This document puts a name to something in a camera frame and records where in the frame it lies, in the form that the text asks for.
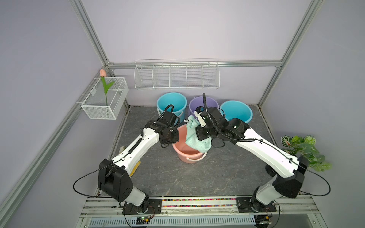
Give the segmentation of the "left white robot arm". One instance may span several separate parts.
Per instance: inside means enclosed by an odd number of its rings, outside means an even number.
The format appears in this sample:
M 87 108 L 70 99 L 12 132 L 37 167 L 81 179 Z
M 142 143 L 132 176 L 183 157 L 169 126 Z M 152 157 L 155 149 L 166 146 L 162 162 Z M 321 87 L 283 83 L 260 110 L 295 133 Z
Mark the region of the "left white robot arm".
M 118 156 L 99 165 L 98 188 L 118 202 L 127 202 L 145 210 L 148 195 L 133 185 L 130 175 L 137 163 L 156 143 L 169 145 L 179 141 L 177 126 L 149 121 L 140 135 Z

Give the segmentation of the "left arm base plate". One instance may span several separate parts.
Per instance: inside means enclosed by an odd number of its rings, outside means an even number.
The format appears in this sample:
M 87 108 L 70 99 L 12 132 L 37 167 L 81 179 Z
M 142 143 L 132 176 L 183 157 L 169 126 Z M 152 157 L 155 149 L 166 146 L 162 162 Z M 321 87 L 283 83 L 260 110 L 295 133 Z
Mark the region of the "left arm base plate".
M 158 198 L 149 198 L 145 200 L 141 206 L 135 206 L 131 203 L 126 203 L 123 206 L 124 215 L 145 215 L 145 214 L 161 214 L 162 200 Z

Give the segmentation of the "mint green cloth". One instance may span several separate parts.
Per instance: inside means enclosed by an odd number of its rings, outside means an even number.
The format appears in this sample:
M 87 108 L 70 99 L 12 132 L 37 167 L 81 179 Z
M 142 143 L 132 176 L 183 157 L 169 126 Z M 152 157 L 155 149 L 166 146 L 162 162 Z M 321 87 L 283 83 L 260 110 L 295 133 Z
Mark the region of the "mint green cloth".
M 196 130 L 198 126 L 201 126 L 199 121 L 196 120 L 192 115 L 190 115 L 188 119 L 185 120 L 185 122 L 187 129 L 185 143 L 189 147 L 199 151 L 200 153 L 208 152 L 212 147 L 212 139 L 209 137 L 202 141 L 198 139 Z

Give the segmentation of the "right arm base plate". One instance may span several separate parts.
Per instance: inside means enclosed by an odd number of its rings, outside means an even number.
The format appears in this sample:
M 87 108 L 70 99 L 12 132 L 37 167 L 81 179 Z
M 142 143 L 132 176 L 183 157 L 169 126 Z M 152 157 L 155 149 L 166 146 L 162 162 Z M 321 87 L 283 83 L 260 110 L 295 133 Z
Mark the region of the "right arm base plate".
M 239 213 L 259 213 L 259 212 L 276 212 L 275 203 L 272 201 L 264 205 L 251 197 L 237 197 L 236 203 Z

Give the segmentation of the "pink plastic bucket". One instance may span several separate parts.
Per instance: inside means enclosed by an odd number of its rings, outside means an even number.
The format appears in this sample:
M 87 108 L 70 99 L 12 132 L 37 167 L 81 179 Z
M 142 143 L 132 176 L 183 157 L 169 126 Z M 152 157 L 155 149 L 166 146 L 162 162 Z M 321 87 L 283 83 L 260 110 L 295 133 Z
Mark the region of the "pink plastic bucket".
M 204 159 L 207 153 L 201 153 L 185 143 L 187 136 L 186 124 L 178 127 L 177 130 L 179 131 L 179 141 L 173 144 L 173 149 L 177 152 L 180 160 L 186 163 L 195 163 Z

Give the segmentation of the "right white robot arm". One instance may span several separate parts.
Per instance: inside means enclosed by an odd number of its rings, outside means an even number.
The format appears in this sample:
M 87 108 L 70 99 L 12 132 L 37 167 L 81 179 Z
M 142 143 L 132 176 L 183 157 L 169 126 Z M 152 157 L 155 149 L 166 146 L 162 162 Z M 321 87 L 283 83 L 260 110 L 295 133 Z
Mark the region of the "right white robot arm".
M 238 118 L 227 121 L 218 108 L 200 106 L 194 114 L 200 123 L 196 129 L 198 139 L 220 138 L 231 142 L 251 152 L 274 170 L 274 177 L 253 193 L 250 199 L 253 211 L 258 211 L 280 197 L 297 197 L 309 165 L 306 158 L 289 155 Z

